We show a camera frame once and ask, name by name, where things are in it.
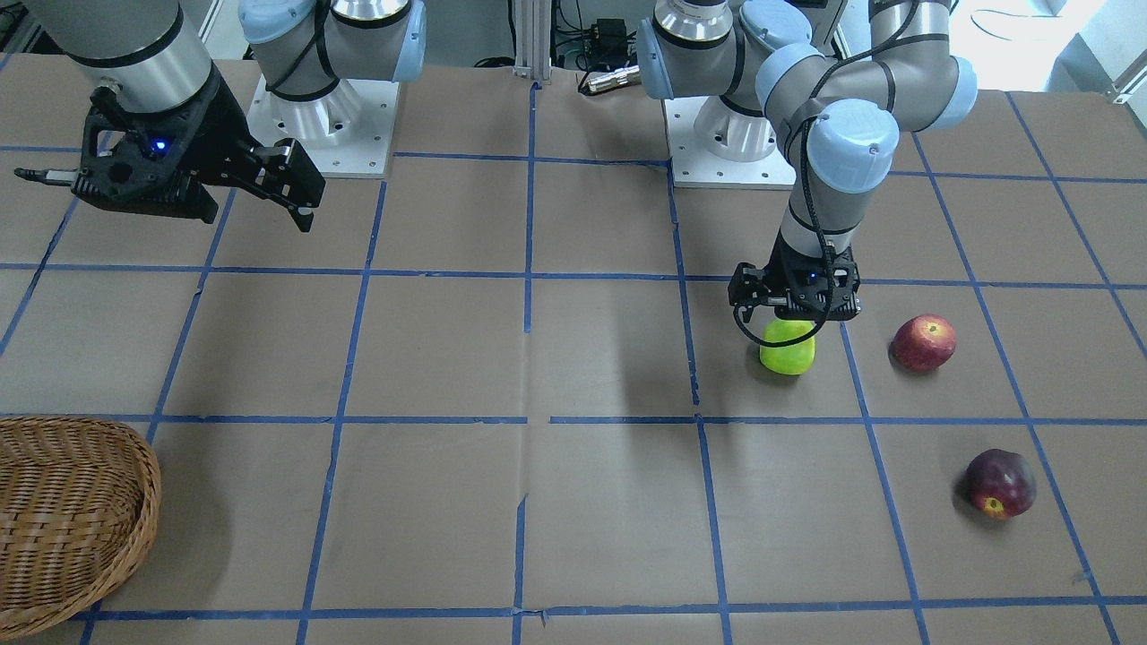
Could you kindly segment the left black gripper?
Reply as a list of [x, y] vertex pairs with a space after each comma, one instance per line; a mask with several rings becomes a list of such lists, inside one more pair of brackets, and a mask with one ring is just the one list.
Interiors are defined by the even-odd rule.
[[829, 258], [806, 256], [778, 238], [765, 269], [765, 303], [785, 320], [851, 320], [863, 310], [860, 275], [851, 248]]

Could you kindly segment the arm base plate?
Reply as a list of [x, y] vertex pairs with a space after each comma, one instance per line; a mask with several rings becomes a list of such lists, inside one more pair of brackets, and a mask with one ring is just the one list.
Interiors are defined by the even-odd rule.
[[676, 187], [791, 189], [795, 172], [765, 118], [734, 111], [720, 98], [664, 99], [662, 106]]
[[326, 178], [384, 180], [391, 158], [398, 81], [341, 79], [326, 98], [275, 98], [259, 79], [247, 126], [263, 143], [292, 138]]

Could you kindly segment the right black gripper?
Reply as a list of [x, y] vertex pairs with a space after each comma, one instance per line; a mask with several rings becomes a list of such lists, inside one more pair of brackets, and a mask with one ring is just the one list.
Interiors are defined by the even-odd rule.
[[188, 101], [165, 111], [130, 112], [107, 85], [89, 100], [81, 163], [70, 184], [83, 202], [211, 224], [218, 204], [206, 187], [232, 186], [287, 210], [299, 232], [312, 231], [323, 173], [296, 139], [262, 146], [218, 68]]

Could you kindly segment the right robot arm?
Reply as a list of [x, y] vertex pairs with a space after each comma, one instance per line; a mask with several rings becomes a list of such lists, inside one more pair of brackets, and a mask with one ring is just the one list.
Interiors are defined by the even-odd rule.
[[426, 62], [422, 1], [242, 1], [237, 18], [278, 116], [263, 143], [177, 1], [29, 1], [93, 81], [73, 170], [16, 168], [97, 209], [211, 224], [212, 186], [276, 203], [307, 232], [326, 181], [310, 151], [343, 142], [353, 81], [414, 81]]

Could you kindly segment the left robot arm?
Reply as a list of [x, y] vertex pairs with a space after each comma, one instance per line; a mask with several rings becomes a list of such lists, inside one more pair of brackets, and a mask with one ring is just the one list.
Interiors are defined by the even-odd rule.
[[978, 98], [972, 62], [949, 46], [947, 1], [872, 1], [871, 49], [844, 60], [812, 41], [787, 1], [660, 1], [635, 32], [649, 98], [713, 98], [765, 119], [795, 182], [763, 269], [742, 262], [729, 306], [746, 320], [773, 306], [788, 320], [859, 311], [851, 250], [905, 133], [954, 126]]

